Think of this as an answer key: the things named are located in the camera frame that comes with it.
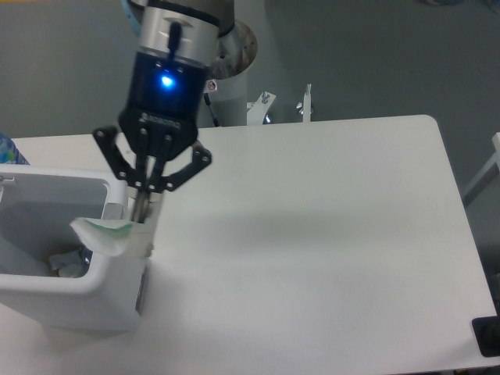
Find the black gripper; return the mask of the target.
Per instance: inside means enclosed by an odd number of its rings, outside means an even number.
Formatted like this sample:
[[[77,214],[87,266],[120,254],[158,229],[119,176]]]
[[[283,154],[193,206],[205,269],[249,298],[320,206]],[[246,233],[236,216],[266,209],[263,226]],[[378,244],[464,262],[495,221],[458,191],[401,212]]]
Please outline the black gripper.
[[[139,52],[127,104],[118,117],[120,129],[135,153],[135,167],[118,148],[116,127],[93,131],[92,136],[115,177],[137,192],[130,216],[133,222],[146,221],[153,193],[175,191],[211,164],[212,154],[197,140],[196,125],[208,76],[209,70],[204,66]],[[167,159],[175,159],[189,146],[191,161],[177,172],[163,176]],[[156,158],[147,176],[148,155]]]

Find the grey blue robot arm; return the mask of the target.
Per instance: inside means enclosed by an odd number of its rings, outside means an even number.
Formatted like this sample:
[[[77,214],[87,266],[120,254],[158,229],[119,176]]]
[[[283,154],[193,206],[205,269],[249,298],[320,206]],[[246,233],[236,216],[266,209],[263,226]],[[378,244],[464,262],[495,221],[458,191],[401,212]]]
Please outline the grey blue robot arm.
[[[153,195],[212,162],[197,118],[220,33],[216,16],[187,5],[149,1],[142,11],[126,105],[117,125],[92,133],[115,177],[137,192],[135,223],[145,222]]]

